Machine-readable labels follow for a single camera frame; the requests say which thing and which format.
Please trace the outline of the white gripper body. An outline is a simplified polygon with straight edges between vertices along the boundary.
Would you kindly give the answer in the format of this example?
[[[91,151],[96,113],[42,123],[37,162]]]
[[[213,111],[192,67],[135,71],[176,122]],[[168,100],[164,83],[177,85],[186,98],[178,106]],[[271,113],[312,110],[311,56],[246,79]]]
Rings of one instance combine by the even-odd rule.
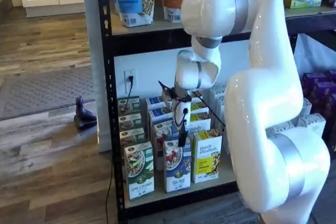
[[[174,112],[174,120],[176,127],[189,127],[191,116],[191,103],[178,102]]]

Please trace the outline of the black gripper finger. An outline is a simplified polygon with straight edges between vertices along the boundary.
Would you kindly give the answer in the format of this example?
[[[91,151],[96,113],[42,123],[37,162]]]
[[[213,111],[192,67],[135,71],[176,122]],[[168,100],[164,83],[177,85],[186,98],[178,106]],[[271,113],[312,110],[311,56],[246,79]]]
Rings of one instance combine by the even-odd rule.
[[[182,126],[178,135],[178,147],[184,147],[187,139],[187,130]]]

